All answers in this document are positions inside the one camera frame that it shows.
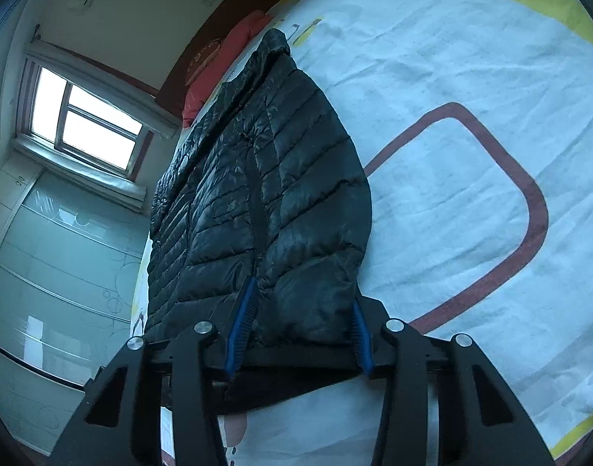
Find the window frame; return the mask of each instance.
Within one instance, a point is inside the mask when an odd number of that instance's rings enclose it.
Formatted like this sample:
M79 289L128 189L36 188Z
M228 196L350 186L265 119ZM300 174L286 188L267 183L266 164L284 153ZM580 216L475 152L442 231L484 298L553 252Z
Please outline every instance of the window frame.
M141 126L138 135L129 132L115 124L112 124L101 117L98 117L80 107L70 104L70 94L72 87L76 84L65 79L66 86L63 92L63 98L61 100L61 106L59 107L59 116L57 120L55 142L51 142L42 138L40 135L33 133L33 110L35 109L35 98L37 95L37 86L40 82L40 74L43 67L34 61L26 60L24 70L21 79L21 89L19 93L19 103L16 113L16 129L17 133L24 134L39 141L43 145L47 145L50 148L54 148L56 151L66 154L86 165L97 168L101 171L105 171L123 177L128 180L134 181L137 178L139 169L145 158L147 148L151 141L152 132L150 132L145 125ZM68 116L68 111L79 115L95 124L117 133L118 135L124 136L125 138L131 139L135 142L135 145L130 154L127 166L125 169L119 168L118 166L112 165L111 163L105 162L100 158L90 155L70 144L63 141L63 130L65 129L65 123Z

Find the curtain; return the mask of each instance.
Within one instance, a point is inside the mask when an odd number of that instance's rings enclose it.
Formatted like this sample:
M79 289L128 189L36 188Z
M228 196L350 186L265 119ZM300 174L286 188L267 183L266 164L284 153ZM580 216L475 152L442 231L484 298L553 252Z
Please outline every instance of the curtain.
M179 132L181 122L176 116L128 82L42 40L30 43L26 53L32 61L114 105L153 133L171 138Z
M83 397L70 385L125 344L148 231L50 172L25 197L0 245L0 418L17 439L50 453Z
M14 147L54 173L85 186L102 197L137 212L143 209L145 186L86 165L67 154L40 144L27 135L16 138Z
M8 466L33 466L31 460L22 449L0 419L0 464Z

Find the brown stripe pattern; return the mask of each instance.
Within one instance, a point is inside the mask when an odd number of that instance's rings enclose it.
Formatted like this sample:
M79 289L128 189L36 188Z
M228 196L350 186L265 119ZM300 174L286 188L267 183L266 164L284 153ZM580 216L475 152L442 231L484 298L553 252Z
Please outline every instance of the brown stripe pattern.
M544 195L536 181L502 147L490 131L459 103L447 103L422 116L389 142L365 167L365 174L372 175L390 157L411 140L419 136L435 122L452 118L460 122L480 142L484 150L521 190L527 202L529 222L521 244L512 254L490 270L479 280L448 299L438 307L413 320L411 325L420 333L428 333L459 316L473 305L506 283L519 273L534 258L547 236L549 211Z

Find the black metal bracket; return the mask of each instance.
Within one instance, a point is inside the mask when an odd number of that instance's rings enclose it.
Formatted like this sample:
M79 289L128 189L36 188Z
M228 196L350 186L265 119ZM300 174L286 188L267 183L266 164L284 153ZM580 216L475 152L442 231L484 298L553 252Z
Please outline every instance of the black metal bracket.
M167 342L128 340L86 386L48 464L159 465L160 385L162 376L170 374L178 465L226 466L212 382L229 380L242 363L243 355L229 362L234 354L230 345L247 310L247 296L256 293L255 282L248 281L238 299L216 314L218 325L201 320ZM356 363L370 377L388 381L372 466L553 466L521 403L471 337L459 334L442 341L423 336L391 319L381 302L362 296L355 301L354 316ZM250 322L240 328L240 345L249 329ZM314 365L322 367L325 358ZM308 364L305 356L294 361ZM257 366L264 364L282 366L285 360L259 356ZM434 458L428 449L433 376L439 423Z

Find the bedsheet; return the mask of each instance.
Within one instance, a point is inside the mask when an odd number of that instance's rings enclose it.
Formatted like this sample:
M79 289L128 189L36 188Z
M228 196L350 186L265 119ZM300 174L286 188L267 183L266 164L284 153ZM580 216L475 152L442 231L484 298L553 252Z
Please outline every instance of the bedsheet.
M593 426L593 22L578 0L286 2L271 25L369 176L363 294L471 335L564 464ZM228 462L369 464L382 398L357 378L221 418Z

